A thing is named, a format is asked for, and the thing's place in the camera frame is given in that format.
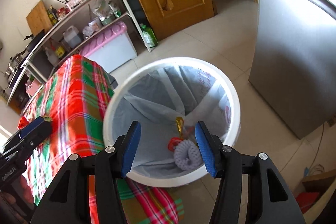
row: storage box with pink lid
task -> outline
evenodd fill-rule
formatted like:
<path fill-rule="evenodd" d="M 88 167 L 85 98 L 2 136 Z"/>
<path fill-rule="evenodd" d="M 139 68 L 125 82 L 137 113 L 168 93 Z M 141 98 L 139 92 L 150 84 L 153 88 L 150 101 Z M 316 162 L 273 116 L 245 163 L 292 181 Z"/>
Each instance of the storage box with pink lid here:
<path fill-rule="evenodd" d="M 124 22 L 118 22 L 92 39 L 80 52 L 108 73 L 137 56 Z"/>

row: pink lid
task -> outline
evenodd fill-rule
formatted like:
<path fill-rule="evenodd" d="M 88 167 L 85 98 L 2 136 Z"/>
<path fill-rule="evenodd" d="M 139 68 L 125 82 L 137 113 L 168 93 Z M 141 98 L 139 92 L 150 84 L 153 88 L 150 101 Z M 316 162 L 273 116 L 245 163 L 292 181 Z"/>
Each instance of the pink lid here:
<path fill-rule="evenodd" d="M 118 35 L 126 32 L 127 26 L 124 22 L 120 21 L 112 26 L 110 26 L 104 33 L 99 34 L 97 38 L 93 38 L 81 51 L 80 54 L 89 57 L 99 48 L 103 47 L 105 44 L 111 42 Z"/>

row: plastic trash bag liner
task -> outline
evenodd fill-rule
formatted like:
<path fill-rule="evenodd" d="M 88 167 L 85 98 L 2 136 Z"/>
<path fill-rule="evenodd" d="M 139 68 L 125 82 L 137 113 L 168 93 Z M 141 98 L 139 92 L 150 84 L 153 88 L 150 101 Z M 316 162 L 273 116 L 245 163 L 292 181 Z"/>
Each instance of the plastic trash bag liner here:
<path fill-rule="evenodd" d="M 147 177 L 173 178 L 183 171 L 168 149 L 171 138 L 179 137 L 176 118 L 184 126 L 204 121 L 211 134 L 224 141 L 231 121 L 231 107 L 224 88 L 213 76 L 189 66 L 165 66 L 139 78 L 116 108 L 112 138 L 124 135 L 133 121 L 142 128 L 132 165 Z M 194 132 L 189 137 L 196 142 Z"/>

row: trash can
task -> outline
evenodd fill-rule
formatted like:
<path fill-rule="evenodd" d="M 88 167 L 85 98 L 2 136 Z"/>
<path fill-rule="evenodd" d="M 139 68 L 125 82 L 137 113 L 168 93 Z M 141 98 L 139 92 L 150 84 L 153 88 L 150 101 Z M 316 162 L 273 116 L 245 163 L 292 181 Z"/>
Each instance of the trash can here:
<path fill-rule="evenodd" d="M 233 146 L 240 131 L 237 92 L 221 70 L 203 60 L 158 60 L 133 73 L 112 97 L 104 117 L 104 144 L 113 145 L 132 121 L 139 121 L 141 139 L 127 176 L 153 187 L 188 184 L 207 171 L 204 164 L 186 171 L 175 164 L 168 143 L 179 137 L 177 117 L 188 128 L 189 140 L 196 142 L 193 127 L 204 121 L 211 134 Z"/>

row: tile floor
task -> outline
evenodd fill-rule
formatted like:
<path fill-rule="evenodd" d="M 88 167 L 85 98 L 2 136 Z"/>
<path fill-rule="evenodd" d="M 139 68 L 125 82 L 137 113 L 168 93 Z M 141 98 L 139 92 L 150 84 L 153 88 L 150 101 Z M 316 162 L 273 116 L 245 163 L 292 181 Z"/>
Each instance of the tile floor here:
<path fill-rule="evenodd" d="M 218 15 L 190 26 L 166 39 L 150 53 L 134 43 L 138 56 L 111 74 L 122 83 L 130 74 L 153 61 L 187 56 L 203 59 L 221 69 L 234 84 L 241 107 L 241 133 L 235 145 L 240 153 L 267 153 L 291 190 L 294 190 L 315 157 L 322 126 L 298 140 L 248 82 L 257 34 L 258 5 L 253 0 L 216 0 Z M 336 126 L 325 133 L 315 164 L 336 168 Z M 243 176 L 240 223 L 245 223 L 247 180 Z M 209 222 L 218 190 L 218 179 L 209 175 L 174 191 L 183 199 L 181 223 Z"/>

